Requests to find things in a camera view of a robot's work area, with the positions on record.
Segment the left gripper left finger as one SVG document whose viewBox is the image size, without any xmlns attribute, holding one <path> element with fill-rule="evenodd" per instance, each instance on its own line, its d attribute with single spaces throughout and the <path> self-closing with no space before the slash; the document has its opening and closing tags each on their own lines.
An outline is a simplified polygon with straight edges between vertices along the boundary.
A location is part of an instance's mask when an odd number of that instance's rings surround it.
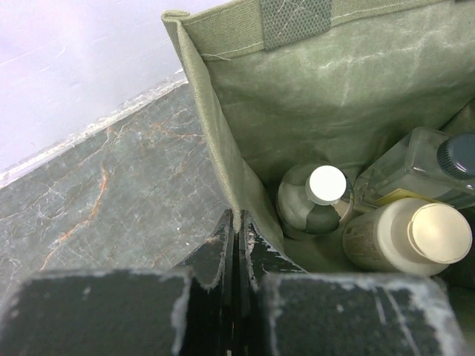
<svg viewBox="0 0 475 356">
<path fill-rule="evenodd" d="M 3 355 L 230 355 L 232 212 L 175 267 L 31 275 L 1 316 Z"/>
</svg>

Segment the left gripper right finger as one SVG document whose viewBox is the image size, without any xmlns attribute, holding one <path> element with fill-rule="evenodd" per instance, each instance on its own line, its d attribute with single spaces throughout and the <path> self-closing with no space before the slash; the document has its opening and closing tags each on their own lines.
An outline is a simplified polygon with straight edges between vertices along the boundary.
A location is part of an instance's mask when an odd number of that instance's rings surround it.
<svg viewBox="0 0 475 356">
<path fill-rule="evenodd" d="M 239 233 L 248 355 L 469 355 L 444 290 L 407 274 L 312 274 L 243 211 Z"/>
</svg>

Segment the chrome dome clear bottle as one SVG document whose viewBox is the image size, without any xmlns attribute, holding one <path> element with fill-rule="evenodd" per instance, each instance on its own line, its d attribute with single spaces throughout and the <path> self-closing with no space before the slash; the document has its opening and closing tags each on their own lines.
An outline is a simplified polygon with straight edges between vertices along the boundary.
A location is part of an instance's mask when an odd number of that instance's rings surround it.
<svg viewBox="0 0 475 356">
<path fill-rule="evenodd" d="M 290 168 L 278 186 L 275 202 L 284 235 L 294 240 L 330 234 L 354 213 L 350 180 L 325 162 Z"/>
</svg>

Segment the cream cylindrical jar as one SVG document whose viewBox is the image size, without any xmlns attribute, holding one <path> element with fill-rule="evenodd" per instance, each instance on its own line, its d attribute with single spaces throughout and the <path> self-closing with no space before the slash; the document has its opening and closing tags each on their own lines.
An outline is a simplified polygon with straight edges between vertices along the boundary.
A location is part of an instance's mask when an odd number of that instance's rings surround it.
<svg viewBox="0 0 475 356">
<path fill-rule="evenodd" d="M 351 220 L 342 233 L 347 257 L 368 271 L 441 273 L 471 250 L 472 231 L 455 208 L 404 198 Z"/>
</svg>

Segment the clear square bottle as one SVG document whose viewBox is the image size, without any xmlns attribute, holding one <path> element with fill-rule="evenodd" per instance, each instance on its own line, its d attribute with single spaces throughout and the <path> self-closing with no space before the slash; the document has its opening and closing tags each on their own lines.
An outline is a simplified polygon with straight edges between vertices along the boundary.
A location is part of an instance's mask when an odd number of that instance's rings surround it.
<svg viewBox="0 0 475 356">
<path fill-rule="evenodd" d="M 364 211 L 405 197 L 474 206 L 474 133 L 415 128 L 366 168 L 353 185 Z"/>
</svg>

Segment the green canvas bag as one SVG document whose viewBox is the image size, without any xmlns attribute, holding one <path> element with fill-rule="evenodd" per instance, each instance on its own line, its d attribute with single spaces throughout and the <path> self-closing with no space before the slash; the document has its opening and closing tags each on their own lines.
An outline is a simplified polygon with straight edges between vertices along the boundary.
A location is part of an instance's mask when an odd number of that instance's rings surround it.
<svg viewBox="0 0 475 356">
<path fill-rule="evenodd" d="M 355 179 L 413 128 L 474 127 L 472 1 L 231 1 L 163 24 L 240 223 L 315 273 L 351 273 L 337 236 L 283 236 L 275 190 L 298 163 Z"/>
</svg>

